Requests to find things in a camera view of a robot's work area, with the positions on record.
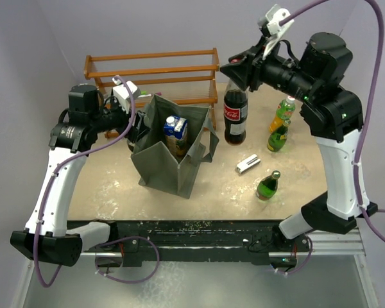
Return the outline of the blue juice carton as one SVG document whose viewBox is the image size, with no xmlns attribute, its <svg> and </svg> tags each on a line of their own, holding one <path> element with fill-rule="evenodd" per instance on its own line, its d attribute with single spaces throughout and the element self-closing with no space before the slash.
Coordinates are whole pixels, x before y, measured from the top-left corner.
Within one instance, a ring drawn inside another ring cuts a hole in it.
<svg viewBox="0 0 385 308">
<path fill-rule="evenodd" d="M 182 158 L 187 153 L 187 127 L 186 118 L 171 115 L 164 123 L 164 136 L 166 145 L 175 157 Z"/>
</svg>

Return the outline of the green canvas bag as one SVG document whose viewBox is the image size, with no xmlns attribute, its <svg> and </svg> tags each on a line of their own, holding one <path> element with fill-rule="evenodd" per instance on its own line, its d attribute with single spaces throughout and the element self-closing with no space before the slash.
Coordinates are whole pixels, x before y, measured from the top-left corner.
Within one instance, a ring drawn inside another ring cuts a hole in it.
<svg viewBox="0 0 385 308">
<path fill-rule="evenodd" d="M 155 95 L 144 112 L 144 123 L 150 131 L 135 143 L 131 155 L 141 176 L 139 184 L 190 198 L 200 164 L 213 161 L 219 143 L 210 108 L 180 106 Z M 164 124 L 169 116 L 187 119 L 187 153 L 181 158 L 175 157 L 167 146 Z"/>
</svg>

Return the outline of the cola glass bottle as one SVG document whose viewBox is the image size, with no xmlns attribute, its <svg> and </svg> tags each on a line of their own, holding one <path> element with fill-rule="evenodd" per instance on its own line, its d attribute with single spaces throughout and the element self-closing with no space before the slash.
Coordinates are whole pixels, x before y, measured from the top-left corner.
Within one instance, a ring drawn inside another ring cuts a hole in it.
<svg viewBox="0 0 385 308">
<path fill-rule="evenodd" d="M 225 140 L 234 146 L 246 139 L 248 117 L 248 94 L 229 80 L 224 94 L 223 113 L 225 120 Z"/>
</svg>

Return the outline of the orange soda plastic bottle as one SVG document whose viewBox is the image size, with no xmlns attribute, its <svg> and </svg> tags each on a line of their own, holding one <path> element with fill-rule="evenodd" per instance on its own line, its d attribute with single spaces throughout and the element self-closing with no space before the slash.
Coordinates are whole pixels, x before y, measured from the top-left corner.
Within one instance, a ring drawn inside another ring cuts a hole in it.
<svg viewBox="0 0 385 308">
<path fill-rule="evenodd" d="M 286 99 L 283 99 L 277 107 L 275 112 L 275 117 L 272 120 L 269 126 L 269 132 L 273 133 L 278 129 L 285 120 L 288 120 L 293 115 L 296 109 L 295 98 L 287 96 Z"/>
</svg>

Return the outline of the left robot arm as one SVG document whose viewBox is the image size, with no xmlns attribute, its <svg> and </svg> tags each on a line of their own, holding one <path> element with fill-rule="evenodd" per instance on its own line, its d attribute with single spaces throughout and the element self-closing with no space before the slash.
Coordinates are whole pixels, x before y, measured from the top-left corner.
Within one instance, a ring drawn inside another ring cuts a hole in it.
<svg viewBox="0 0 385 308">
<path fill-rule="evenodd" d="M 87 157 L 95 152 L 98 135 L 117 130 L 132 139 L 139 125 L 135 109 L 139 88 L 128 81 L 116 81 L 112 106 L 100 102 L 97 87 L 80 84 L 68 93 L 69 106 L 51 130 L 46 175 L 36 206 L 21 231 L 14 231 L 10 244 L 33 261 L 71 267 L 81 252 L 96 245 L 106 252 L 119 245 L 116 226 L 95 220 L 69 230 L 67 216 L 76 181 Z"/>
</svg>

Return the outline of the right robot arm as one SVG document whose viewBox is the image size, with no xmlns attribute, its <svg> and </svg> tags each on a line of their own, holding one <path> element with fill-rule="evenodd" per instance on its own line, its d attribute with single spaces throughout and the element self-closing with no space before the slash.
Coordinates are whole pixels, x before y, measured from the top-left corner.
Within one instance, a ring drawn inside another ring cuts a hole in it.
<svg viewBox="0 0 385 308">
<path fill-rule="evenodd" d="M 273 229 L 274 247 L 287 251 L 308 232 L 346 234 L 378 206 L 364 189 L 355 188 L 363 177 L 356 155 L 364 120 L 360 99 L 340 84 L 353 58 L 345 41 L 333 33 L 315 33 L 300 60 L 281 57 L 279 48 L 268 50 L 267 43 L 261 38 L 220 70 L 240 89 L 255 91 L 266 84 L 300 101 L 300 115 L 320 149 L 327 191 Z"/>
</svg>

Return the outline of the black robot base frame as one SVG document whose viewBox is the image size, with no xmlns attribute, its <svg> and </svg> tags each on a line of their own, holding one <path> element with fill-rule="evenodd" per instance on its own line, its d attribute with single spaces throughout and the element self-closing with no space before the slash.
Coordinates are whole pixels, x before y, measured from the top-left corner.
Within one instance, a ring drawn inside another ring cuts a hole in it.
<svg viewBox="0 0 385 308">
<path fill-rule="evenodd" d="M 102 257 L 124 257 L 123 266 L 144 261 L 249 262 L 283 268 L 296 263 L 295 254 L 309 250 L 306 236 L 280 239 L 277 220 L 121 220 L 111 240 L 123 244 L 95 246 L 87 251 Z"/>
</svg>

